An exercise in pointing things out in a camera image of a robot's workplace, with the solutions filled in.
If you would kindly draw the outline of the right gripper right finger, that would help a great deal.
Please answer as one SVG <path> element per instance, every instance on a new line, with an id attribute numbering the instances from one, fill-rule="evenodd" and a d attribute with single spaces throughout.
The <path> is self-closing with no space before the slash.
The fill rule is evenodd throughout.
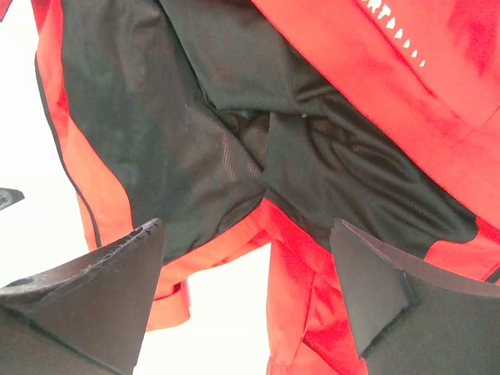
<path id="1" fill-rule="evenodd" d="M 330 249 L 368 373 L 499 372 L 497 285 L 432 266 L 344 220 Z"/>

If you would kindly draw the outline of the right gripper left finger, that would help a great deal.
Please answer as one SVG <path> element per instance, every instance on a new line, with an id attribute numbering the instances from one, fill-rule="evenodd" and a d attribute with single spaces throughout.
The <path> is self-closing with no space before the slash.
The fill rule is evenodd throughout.
<path id="1" fill-rule="evenodd" d="M 163 265 L 165 230 L 125 237 L 1 289 L 3 374 L 131 374 Z"/>

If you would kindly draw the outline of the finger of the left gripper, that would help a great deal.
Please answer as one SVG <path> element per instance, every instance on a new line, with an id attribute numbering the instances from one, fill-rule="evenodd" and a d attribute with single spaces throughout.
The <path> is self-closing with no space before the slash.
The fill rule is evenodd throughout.
<path id="1" fill-rule="evenodd" d="M 22 191 L 1 187 L 0 188 L 0 210 L 6 209 L 24 199 Z"/>

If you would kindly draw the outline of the red zip jacket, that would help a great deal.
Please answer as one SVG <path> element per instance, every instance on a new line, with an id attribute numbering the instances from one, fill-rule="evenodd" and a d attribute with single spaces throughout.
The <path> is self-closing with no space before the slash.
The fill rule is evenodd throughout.
<path id="1" fill-rule="evenodd" d="M 270 244 L 269 374 L 370 374 L 344 220 L 499 285 L 496 1 L 34 1 L 36 72 L 87 245 L 158 218 L 147 328 Z"/>

